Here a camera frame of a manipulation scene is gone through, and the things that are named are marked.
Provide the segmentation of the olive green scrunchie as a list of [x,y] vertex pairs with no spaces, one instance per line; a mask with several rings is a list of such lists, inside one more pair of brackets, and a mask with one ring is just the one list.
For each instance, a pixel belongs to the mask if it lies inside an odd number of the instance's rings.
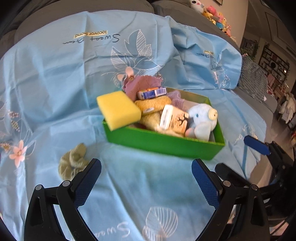
[[58,172],[62,180],[72,181],[79,172],[87,167],[89,161],[84,158],[86,151],[86,146],[80,143],[61,157]]

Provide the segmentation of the orange blue tissue pack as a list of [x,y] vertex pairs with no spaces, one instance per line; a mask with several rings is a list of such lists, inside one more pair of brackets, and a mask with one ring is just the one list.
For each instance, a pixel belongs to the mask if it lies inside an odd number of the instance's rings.
[[167,88],[160,86],[154,88],[148,88],[145,90],[140,90],[137,92],[137,97],[139,100],[153,99],[167,94]]

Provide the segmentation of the grey knit cushion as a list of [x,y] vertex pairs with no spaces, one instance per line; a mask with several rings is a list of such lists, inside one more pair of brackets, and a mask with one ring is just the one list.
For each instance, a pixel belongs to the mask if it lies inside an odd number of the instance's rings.
[[253,99],[263,102],[267,90],[267,78],[262,68],[248,55],[242,55],[242,66],[238,88]]

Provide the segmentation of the green yellow sponge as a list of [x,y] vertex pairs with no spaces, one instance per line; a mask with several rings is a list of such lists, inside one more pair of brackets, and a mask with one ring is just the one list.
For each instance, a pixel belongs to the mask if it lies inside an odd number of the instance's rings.
[[131,125],[141,119],[141,110],[123,91],[100,95],[96,100],[111,131]]

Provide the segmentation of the light blue plush toy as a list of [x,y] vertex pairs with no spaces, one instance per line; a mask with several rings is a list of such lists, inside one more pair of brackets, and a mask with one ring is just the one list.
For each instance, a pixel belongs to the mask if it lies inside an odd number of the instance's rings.
[[188,114],[189,122],[185,137],[209,141],[210,133],[217,125],[217,110],[206,103],[199,103],[189,108]]

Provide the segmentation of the cream white towel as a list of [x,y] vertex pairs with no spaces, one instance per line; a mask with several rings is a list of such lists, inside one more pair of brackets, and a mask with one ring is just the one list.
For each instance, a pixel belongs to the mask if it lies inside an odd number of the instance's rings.
[[183,138],[184,136],[174,132],[173,130],[163,130],[163,129],[159,129],[159,133],[162,133],[164,135],[168,135],[168,136],[173,136],[173,137],[179,137],[179,138]]

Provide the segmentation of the grey sofa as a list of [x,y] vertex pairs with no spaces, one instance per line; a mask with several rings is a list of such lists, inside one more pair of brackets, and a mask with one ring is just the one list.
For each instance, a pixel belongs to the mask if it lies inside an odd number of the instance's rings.
[[217,35],[185,1],[1,1],[1,56],[35,30],[66,16],[83,11],[140,11],[171,16],[183,25]]

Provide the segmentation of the green cardboard box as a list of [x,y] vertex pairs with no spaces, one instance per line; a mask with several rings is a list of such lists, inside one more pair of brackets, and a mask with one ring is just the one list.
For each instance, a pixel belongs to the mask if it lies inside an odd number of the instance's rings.
[[[166,89],[167,93],[177,90],[168,87]],[[206,103],[212,107],[208,97],[182,90],[178,91],[181,93],[181,98],[185,100],[182,109],[185,112],[199,103]],[[209,141],[187,138],[185,134],[183,134],[183,138],[164,135],[159,133],[160,127],[157,131],[151,131],[139,121],[114,131],[109,129],[105,120],[102,123],[109,142],[160,154],[211,160],[225,146],[218,121],[215,129],[210,133]]]

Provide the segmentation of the dark wall shelf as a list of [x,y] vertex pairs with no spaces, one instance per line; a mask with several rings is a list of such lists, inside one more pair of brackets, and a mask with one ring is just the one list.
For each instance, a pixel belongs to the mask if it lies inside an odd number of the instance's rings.
[[287,77],[290,73],[290,63],[284,61],[283,58],[272,51],[270,43],[265,42],[262,50],[259,49],[257,40],[243,38],[240,46],[242,54],[248,55],[255,63],[263,70],[266,77],[271,75],[274,80],[269,80],[269,86],[275,89],[276,87],[287,90]]

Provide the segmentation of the yellow fuzzy pouch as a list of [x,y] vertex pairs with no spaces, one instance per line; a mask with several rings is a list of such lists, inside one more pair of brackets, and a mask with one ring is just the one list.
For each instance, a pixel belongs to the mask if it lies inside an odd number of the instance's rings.
[[171,99],[166,95],[153,99],[135,101],[135,105],[142,112],[139,123],[151,131],[157,131],[161,121],[162,111],[167,104],[171,104]]

